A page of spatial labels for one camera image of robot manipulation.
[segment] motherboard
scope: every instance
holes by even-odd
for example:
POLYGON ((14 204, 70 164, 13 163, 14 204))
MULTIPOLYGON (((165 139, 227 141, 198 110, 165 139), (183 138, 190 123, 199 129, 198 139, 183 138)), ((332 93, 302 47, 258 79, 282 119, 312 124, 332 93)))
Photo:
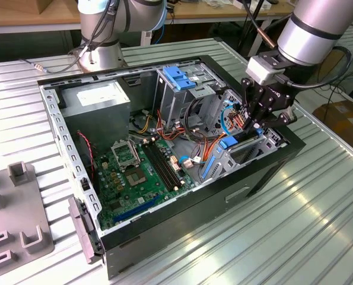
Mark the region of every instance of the motherboard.
POLYGON ((101 229, 161 204, 196 186, 177 164, 162 140, 134 144, 116 142, 112 151, 96 157, 101 229))

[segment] wooden table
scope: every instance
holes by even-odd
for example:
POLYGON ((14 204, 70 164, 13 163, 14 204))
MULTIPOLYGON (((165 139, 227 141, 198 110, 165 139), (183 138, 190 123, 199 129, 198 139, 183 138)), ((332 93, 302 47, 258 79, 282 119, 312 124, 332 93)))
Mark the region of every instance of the wooden table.
MULTIPOLYGON (((261 10, 257 19, 263 20, 263 28, 272 20, 289 14, 293 6, 287 0, 280 0, 270 10, 261 10)), ((167 15, 165 24, 216 23, 244 21, 246 12, 232 5, 213 8, 204 2, 197 4, 177 3, 174 8, 174 19, 167 15)), ((80 17, 74 0, 54 0, 40 15, 0 8, 0 34, 24 33, 31 31, 59 31, 80 29, 80 17)), ((149 45, 152 32, 142 32, 141 45, 149 45)))

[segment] green circuit board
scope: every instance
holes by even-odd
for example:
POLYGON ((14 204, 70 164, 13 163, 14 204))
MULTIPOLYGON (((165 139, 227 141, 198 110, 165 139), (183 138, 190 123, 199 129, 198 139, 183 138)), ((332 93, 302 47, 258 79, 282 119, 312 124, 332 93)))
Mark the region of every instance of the green circuit board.
MULTIPOLYGON (((155 142, 155 145, 171 166, 169 160, 172 154, 166 142, 159 140, 155 142)), ((143 147, 140 144, 135 146, 141 161, 140 165, 129 167, 124 172, 120 171, 112 151, 95 158, 100 190, 98 198, 102 205, 98 219, 103 230, 178 196, 196 185, 184 171, 175 172, 173 170, 178 180, 183 181, 183 185, 178 190, 167 189, 166 183, 162 181, 156 167, 151 164, 143 147)), ((120 162, 132 158, 131 153, 124 147, 116 149, 116 152, 119 153, 120 162)))

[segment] open computer tower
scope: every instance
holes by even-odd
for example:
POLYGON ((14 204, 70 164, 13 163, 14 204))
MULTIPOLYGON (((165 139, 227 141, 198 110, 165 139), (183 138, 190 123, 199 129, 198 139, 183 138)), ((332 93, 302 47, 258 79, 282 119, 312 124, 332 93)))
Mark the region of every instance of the open computer tower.
POLYGON ((243 132, 241 85, 208 56, 39 81, 87 262, 108 278, 260 191, 304 147, 243 132))

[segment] aluminum workbench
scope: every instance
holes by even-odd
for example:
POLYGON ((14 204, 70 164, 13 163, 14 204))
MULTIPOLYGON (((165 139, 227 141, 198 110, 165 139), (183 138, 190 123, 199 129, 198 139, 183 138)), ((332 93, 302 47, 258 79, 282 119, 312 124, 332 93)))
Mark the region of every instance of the aluminum workbench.
MULTIPOLYGON (((214 39, 123 53, 129 65, 208 54, 238 80, 246 64, 214 39)), ((35 61, 60 69, 72 58, 35 61)), ((74 66, 65 74, 77 73, 74 66)), ((72 189, 36 85, 50 76, 22 62, 0 63, 0 169, 20 160, 35 166, 55 241, 51 254, 1 276, 0 284, 107 284, 102 263, 86 263, 68 213, 72 189)), ((290 128, 307 145, 263 191, 112 283, 353 284, 353 150, 295 108, 299 120, 290 128)))

